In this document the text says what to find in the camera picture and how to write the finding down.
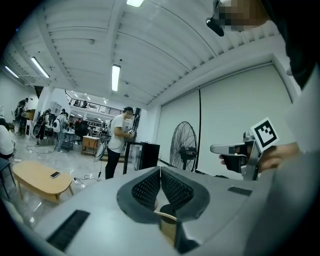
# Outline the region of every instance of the light wood coffee table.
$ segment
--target light wood coffee table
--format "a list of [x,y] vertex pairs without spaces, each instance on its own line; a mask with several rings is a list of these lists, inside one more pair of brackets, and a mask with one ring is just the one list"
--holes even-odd
[[36,161],[17,163],[12,170],[18,183],[17,187],[22,200],[23,195],[20,184],[39,196],[55,203],[61,203],[60,194],[68,188],[71,194],[74,194],[70,186],[72,177],[68,173],[61,172],[56,178],[51,178],[50,175],[57,172],[57,170]]

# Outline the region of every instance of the fluorescent light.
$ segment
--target fluorescent light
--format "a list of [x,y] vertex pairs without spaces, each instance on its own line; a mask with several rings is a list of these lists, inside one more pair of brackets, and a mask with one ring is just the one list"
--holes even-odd
[[16,78],[19,78],[19,76],[17,76],[10,68],[8,68],[7,66],[4,66],[6,70],[8,70],[12,75],[14,75]]
[[112,66],[112,91],[118,91],[118,82],[119,82],[119,75],[120,75],[120,66],[113,65]]
[[140,7],[144,0],[126,0],[126,4],[129,6]]
[[32,57],[31,60],[46,78],[50,77],[48,73],[43,69],[43,67],[39,64],[39,62],[35,57]]

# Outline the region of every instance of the balcony railing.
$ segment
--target balcony railing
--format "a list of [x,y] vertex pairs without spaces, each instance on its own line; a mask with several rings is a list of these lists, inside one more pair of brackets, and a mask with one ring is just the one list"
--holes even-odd
[[104,113],[112,116],[120,115],[123,112],[121,109],[99,105],[92,102],[87,102],[86,100],[71,98],[67,93],[65,93],[65,95],[67,100],[69,101],[70,106],[78,107],[80,109],[88,109],[91,111],[96,111],[96,112],[100,112],[100,113]]

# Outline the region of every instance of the floor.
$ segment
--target floor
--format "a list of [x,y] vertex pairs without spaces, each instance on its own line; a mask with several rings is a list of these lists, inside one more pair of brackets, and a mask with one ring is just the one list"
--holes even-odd
[[[27,139],[21,136],[16,137],[16,146],[14,157],[11,159],[11,166],[14,166],[17,161],[39,161],[42,164],[54,168],[60,172],[70,173],[73,178],[84,179],[84,176],[89,176],[91,179],[81,180],[82,183],[72,182],[71,187],[73,192],[76,194],[84,190],[87,186],[94,186],[97,182],[99,172],[101,170],[101,176],[99,180],[105,179],[105,166],[107,162],[97,161],[94,162],[94,158],[89,155],[81,155],[81,146],[74,145],[72,151],[64,151],[63,153],[54,152],[53,145],[44,145],[41,147],[35,147],[36,141],[32,138]],[[118,163],[114,176],[123,175],[123,163]],[[127,172],[134,172],[128,166]],[[13,181],[10,177],[8,169],[3,171],[5,180],[5,186],[9,193],[10,199],[7,198],[4,189],[0,188],[0,196],[12,203],[18,213],[22,216],[24,222],[31,228],[35,227],[37,223],[54,207],[56,203],[47,201],[35,193],[29,192],[24,186],[21,186],[23,200],[19,198],[17,187],[14,186]],[[71,193],[67,190],[61,194],[61,201],[64,202],[71,197]],[[159,210],[163,205],[168,204],[168,200],[160,190],[158,196],[158,207]]]

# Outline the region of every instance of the black and white marker tag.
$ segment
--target black and white marker tag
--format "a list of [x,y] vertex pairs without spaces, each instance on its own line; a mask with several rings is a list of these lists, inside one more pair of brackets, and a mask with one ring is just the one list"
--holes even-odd
[[251,131],[260,152],[265,151],[279,141],[278,134],[268,117],[252,126]]

